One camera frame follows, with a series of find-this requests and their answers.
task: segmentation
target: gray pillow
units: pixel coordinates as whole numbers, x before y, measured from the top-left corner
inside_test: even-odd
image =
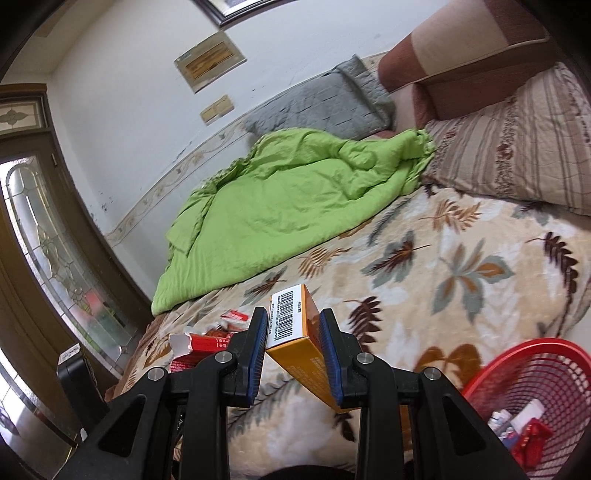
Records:
[[[394,112],[388,92],[353,56],[257,107],[245,127],[258,137],[282,128],[308,127],[360,140],[393,129]]]

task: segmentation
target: glass door panel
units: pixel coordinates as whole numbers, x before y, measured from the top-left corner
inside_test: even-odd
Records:
[[[140,333],[77,253],[51,202],[38,158],[0,163],[0,181],[18,243],[43,292],[78,340],[120,378]]]

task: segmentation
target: white label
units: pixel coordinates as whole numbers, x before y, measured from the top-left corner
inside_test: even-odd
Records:
[[[302,285],[296,285],[271,297],[267,348],[304,336],[301,289]]]
[[[511,420],[511,426],[521,435],[526,425],[532,419],[539,420],[544,414],[544,411],[544,404],[537,398],[534,398]]]
[[[65,362],[66,360],[72,358],[75,354],[77,354],[80,351],[80,344],[77,343],[73,346],[71,346],[68,350],[66,350],[65,352],[63,352],[59,359],[57,360],[57,364],[61,365],[63,362]]]

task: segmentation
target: white wall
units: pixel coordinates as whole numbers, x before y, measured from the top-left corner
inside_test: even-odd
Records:
[[[175,59],[217,29],[190,0],[118,0],[83,34],[48,83],[58,138],[74,182],[104,234],[164,173],[239,116],[353,54],[389,50],[446,0],[294,0],[226,30],[248,61],[194,94]],[[206,127],[199,113],[227,93],[235,110]],[[220,167],[234,158],[218,155]],[[187,192],[197,186],[183,187]],[[152,294],[163,236],[182,199],[142,236],[115,250]],[[151,268],[142,265],[152,261]]]

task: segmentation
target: floor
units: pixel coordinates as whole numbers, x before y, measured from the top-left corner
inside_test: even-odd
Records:
[[[0,435],[30,468],[51,479],[67,460],[71,446],[36,403],[38,399],[0,351]]]

